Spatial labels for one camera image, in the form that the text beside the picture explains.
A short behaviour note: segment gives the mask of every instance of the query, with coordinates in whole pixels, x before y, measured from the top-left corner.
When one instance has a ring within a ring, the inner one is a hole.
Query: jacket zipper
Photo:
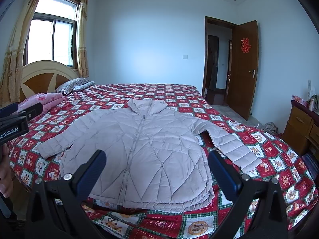
[[[123,181],[122,181],[122,188],[121,188],[119,200],[118,200],[118,203],[117,203],[117,204],[120,205],[120,206],[123,205],[123,202],[124,202],[124,199],[125,199],[126,186],[127,186],[127,178],[128,178],[128,175],[129,175],[128,170],[130,169],[130,166],[131,166],[132,152],[135,150],[136,141],[137,141],[137,139],[139,138],[139,135],[140,135],[140,132],[141,132],[141,129],[142,129],[144,120],[145,120],[145,115],[143,115],[142,121],[141,121],[141,123],[140,123],[139,126],[138,126],[138,132],[137,132],[137,134],[136,134],[136,137],[135,137],[135,139],[134,139],[132,148],[131,148],[130,153],[129,153],[129,156],[128,156],[127,167],[126,167],[126,169],[125,169],[125,171],[124,171]]]

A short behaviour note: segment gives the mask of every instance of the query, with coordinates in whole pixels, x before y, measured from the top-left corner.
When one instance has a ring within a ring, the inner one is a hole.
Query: finger
[[[9,184],[9,188],[8,188],[7,191],[3,194],[3,196],[4,196],[5,198],[10,197],[12,191],[13,191],[13,182],[11,181],[10,184]]]
[[[4,194],[7,191],[11,182],[11,175],[7,175],[4,179],[0,180],[0,192],[2,194]]]
[[[2,146],[2,154],[3,154],[4,156],[6,156],[6,155],[9,154],[9,148],[8,148],[8,146],[7,146],[6,143],[4,143],[3,146]]]
[[[0,163],[0,179],[4,179],[7,176],[7,173],[11,173],[8,155],[4,156],[2,162]]]

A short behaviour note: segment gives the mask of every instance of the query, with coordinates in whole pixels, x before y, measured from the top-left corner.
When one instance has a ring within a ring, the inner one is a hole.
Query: red chinese character decoration
[[[249,53],[249,49],[251,48],[251,45],[249,45],[249,39],[244,38],[241,40],[241,50],[243,53]]]

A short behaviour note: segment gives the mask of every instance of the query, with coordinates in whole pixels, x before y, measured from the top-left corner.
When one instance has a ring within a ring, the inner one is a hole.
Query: headboard
[[[22,67],[20,101],[43,92],[54,92],[66,81],[78,78],[78,75],[66,65],[52,61],[36,61]]]

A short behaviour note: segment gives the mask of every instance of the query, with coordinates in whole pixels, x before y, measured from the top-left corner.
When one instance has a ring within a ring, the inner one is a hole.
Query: light gray puffer jacket
[[[127,208],[188,211],[213,199],[212,176],[196,135],[207,130],[214,145],[243,171],[261,163],[242,142],[210,121],[167,109],[162,100],[128,101],[129,108],[95,110],[38,146],[47,158],[72,145],[60,173],[74,173],[97,149],[106,167],[90,197]]]

